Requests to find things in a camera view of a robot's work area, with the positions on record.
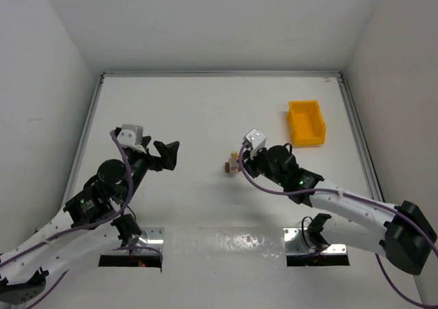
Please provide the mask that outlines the patterned small wood block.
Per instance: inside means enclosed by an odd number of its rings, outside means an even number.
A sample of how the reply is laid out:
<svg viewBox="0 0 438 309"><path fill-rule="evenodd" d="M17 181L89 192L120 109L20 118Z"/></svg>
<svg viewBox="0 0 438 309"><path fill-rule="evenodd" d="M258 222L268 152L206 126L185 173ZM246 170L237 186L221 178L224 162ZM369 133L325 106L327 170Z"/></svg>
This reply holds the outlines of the patterned small wood block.
<svg viewBox="0 0 438 309"><path fill-rule="evenodd" d="M230 160L238 162L239 161L239 153L236 151L232 151L230 155Z"/></svg>

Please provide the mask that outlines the light wood cube block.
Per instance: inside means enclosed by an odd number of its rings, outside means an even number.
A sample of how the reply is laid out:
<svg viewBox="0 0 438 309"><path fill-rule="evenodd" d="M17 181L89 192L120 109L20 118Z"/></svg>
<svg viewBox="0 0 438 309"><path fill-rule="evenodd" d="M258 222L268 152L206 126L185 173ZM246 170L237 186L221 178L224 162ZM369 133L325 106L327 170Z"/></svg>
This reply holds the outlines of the light wood cube block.
<svg viewBox="0 0 438 309"><path fill-rule="evenodd" d="M235 162L235 161L230 160L230 157L229 157L228 163L229 163L230 168L237 168L239 166L239 162Z"/></svg>

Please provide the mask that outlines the dark brown wood block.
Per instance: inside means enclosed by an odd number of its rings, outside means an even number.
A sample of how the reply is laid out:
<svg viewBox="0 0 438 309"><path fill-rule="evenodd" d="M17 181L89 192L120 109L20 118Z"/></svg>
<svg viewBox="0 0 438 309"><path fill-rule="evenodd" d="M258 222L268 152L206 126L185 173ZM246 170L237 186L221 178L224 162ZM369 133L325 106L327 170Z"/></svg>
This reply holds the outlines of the dark brown wood block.
<svg viewBox="0 0 438 309"><path fill-rule="evenodd" d="M228 162L226 162L226 163L224 164L224 170L225 170L225 172L226 172L227 174L231 174L231 173L230 173L230 167L229 167L229 163L228 163Z"/></svg>

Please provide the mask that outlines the yellow plastic bin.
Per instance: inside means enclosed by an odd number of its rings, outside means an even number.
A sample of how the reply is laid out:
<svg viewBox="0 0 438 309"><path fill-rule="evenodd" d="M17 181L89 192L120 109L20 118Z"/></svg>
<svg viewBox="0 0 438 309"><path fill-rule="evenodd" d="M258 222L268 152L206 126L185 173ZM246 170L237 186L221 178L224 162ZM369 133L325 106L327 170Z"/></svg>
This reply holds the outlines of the yellow plastic bin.
<svg viewBox="0 0 438 309"><path fill-rule="evenodd" d="M294 146L312 147L325 143L326 124L318 101L290 101L287 122Z"/></svg>

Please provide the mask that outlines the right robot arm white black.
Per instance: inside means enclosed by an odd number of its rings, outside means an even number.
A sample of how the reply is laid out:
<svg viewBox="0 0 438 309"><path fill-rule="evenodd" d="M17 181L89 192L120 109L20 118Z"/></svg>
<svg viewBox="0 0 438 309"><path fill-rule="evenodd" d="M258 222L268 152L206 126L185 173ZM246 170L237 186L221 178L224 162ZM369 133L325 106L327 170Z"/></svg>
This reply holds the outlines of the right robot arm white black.
<svg viewBox="0 0 438 309"><path fill-rule="evenodd" d="M421 274L430 253L437 251L437 233L418 205L379 202L344 191L300 167L289 146L265 148L244 142L240 165L250 183L263 176L281 187L270 194L320 209L305 230L309 244L319 250L344 243L384 256L413 276Z"/></svg>

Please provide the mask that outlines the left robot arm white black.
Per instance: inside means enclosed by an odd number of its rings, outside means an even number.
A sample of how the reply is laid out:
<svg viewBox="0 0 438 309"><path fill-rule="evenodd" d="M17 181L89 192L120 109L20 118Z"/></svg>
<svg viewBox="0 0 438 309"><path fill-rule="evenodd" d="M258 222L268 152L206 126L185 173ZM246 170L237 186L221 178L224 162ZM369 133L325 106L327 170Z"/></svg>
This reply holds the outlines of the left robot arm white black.
<svg viewBox="0 0 438 309"><path fill-rule="evenodd" d="M23 244L1 255L1 307L30 302L36 305L48 295L47 284L62 279L73 267L106 251L130 254L150 250L133 214L127 212L142 179L149 171L174 170L179 142L153 143L156 156L147 148L151 138L128 143L126 130L110 136L121 158L100 164L83 189Z"/></svg>

